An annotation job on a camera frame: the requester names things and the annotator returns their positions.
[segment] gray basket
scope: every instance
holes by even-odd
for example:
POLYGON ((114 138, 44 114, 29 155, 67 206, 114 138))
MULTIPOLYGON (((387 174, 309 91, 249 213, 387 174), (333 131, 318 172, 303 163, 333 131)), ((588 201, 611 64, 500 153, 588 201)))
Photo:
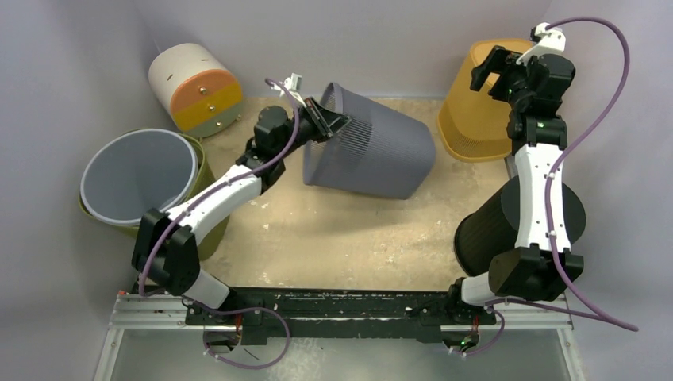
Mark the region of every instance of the gray basket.
POLYGON ((435 163, 428 127, 330 83, 321 104, 353 118, 325 143, 304 148, 304 184, 409 198, 435 163))

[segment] gray wall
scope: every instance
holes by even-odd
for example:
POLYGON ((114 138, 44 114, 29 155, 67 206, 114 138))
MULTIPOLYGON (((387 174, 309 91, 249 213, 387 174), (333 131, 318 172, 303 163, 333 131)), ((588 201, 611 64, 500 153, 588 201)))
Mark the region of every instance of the gray wall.
POLYGON ((477 40, 528 36, 551 0, 137 0, 161 49, 206 46, 247 95, 304 76, 362 95, 443 98, 477 40))
POLYGON ((132 240, 77 207, 92 155, 162 125, 145 84, 156 54, 130 0, 0 2, 0 369, 91 379, 132 240))
MULTIPOLYGON (((589 219, 573 247, 586 259, 577 284, 641 331, 575 319, 576 336, 590 379, 670 379, 673 45, 667 25, 673 3, 555 0, 544 19, 579 15, 616 23, 629 40, 632 66, 613 112, 567 160, 565 179, 589 219)), ((564 32, 565 56, 575 62, 577 77, 560 112, 574 139, 612 96, 622 58, 617 39, 604 27, 572 24, 564 32)))

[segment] perforated yellow bin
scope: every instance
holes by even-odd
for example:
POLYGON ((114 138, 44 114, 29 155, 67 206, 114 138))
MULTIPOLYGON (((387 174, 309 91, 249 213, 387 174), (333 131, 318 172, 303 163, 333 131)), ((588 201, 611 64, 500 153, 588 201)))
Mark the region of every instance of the perforated yellow bin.
POLYGON ((512 151, 507 137, 510 105, 495 101, 488 95, 498 75, 489 75, 481 91, 470 90, 472 69, 486 59, 495 45, 523 53, 532 43, 515 38, 485 40, 470 48, 437 115, 437 128, 444 147, 460 161, 478 163, 497 160, 512 151))

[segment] yellow bin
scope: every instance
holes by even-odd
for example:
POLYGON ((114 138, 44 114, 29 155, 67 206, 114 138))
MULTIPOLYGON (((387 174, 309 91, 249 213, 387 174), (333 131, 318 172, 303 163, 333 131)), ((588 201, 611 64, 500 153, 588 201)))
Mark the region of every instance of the yellow bin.
MULTIPOLYGON (((198 161, 198 171, 196 174, 196 180, 194 181, 194 185, 192 186, 192 188, 187 192, 187 196, 185 198, 186 200, 188 200, 194 197, 195 195, 199 194, 204 189, 206 189, 210 184, 214 183, 215 176, 213 175, 213 171, 210 169, 210 165, 208 164, 208 160, 206 159, 206 152, 203 150, 203 146, 201 146, 201 143, 199 143, 198 140, 194 139, 193 137, 189 137, 185 134, 181 134, 181 136, 187 139, 187 141, 192 145, 192 147, 194 147, 194 151, 196 152, 198 161)), ((91 217, 95 221, 100 221, 96 217, 91 215, 91 213, 89 213, 89 210, 87 210, 87 207, 84 206, 81 197, 79 197, 79 208, 82 210, 82 212, 84 212, 87 216, 91 217)), ((220 244, 220 241, 222 241, 222 237, 225 235, 228 223, 229 223, 229 217, 225 218, 222 222, 220 222, 219 225, 215 226, 215 228, 211 230, 210 233, 208 233, 203 238, 203 241, 201 241, 201 244, 198 246, 199 260, 207 260, 215 253, 215 250, 217 250, 217 246, 220 244)), ((135 238, 138 235, 137 226, 116 226, 116 225, 109 225, 109 226, 112 226, 115 229, 119 229, 124 234, 129 235, 133 238, 135 238)))
POLYGON ((516 38, 485 40, 470 48, 437 115, 437 128, 444 147, 460 161, 478 163, 497 160, 512 152, 512 143, 507 137, 510 105, 495 101, 488 95, 498 75, 489 75, 481 91, 470 90, 472 69, 486 59, 495 45, 523 53, 532 43, 516 38))

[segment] beige tabletop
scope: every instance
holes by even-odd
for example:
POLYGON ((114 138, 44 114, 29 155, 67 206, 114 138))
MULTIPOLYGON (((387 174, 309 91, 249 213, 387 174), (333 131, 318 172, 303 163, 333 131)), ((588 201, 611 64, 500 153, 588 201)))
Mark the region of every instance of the beige tabletop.
MULTIPOLYGON (((447 154, 435 124, 441 101, 377 101, 422 121, 435 139, 435 166, 410 199, 306 186, 296 152, 268 192, 232 214, 204 268, 229 285, 258 287, 446 290, 464 276, 453 234, 505 183, 505 164, 462 163, 447 154)), ((203 141, 216 177, 244 151, 257 114, 269 105, 287 101, 250 98, 241 121, 203 141)))

